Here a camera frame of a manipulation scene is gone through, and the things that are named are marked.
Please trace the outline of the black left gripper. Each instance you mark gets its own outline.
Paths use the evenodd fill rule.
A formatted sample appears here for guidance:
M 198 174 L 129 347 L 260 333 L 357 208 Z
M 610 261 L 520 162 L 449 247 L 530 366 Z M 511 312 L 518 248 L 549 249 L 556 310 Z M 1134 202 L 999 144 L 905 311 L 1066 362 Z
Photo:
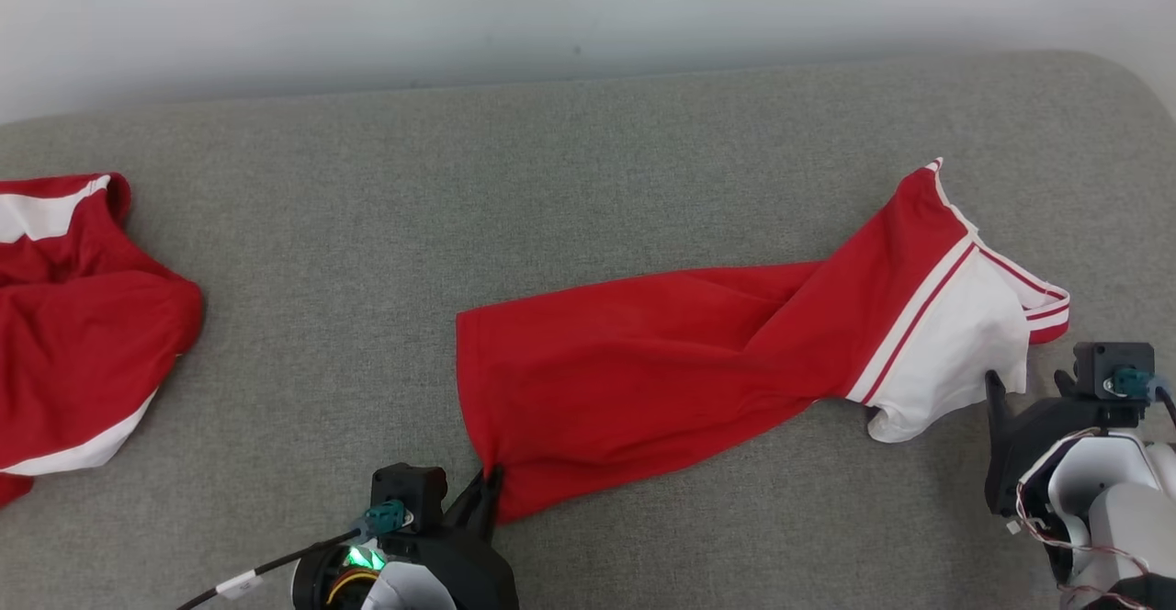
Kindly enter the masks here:
M 425 519 L 379 539 L 385 551 L 423 565 L 457 609 L 517 609 L 512 564 L 492 547 L 505 468 L 475 475 L 437 521 Z

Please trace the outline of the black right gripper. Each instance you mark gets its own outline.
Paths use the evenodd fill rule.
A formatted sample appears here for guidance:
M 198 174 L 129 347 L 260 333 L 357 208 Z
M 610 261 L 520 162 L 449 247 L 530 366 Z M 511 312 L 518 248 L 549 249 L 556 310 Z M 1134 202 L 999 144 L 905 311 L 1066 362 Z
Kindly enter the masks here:
M 984 373 L 990 442 L 984 500 L 997 516 L 1015 514 L 1016 481 L 1064 435 L 1089 427 L 1140 425 L 1141 401 L 1080 398 L 1076 378 L 1062 368 L 1054 373 L 1054 383 L 1061 397 L 1042 398 L 1015 414 L 998 373 L 993 368 Z

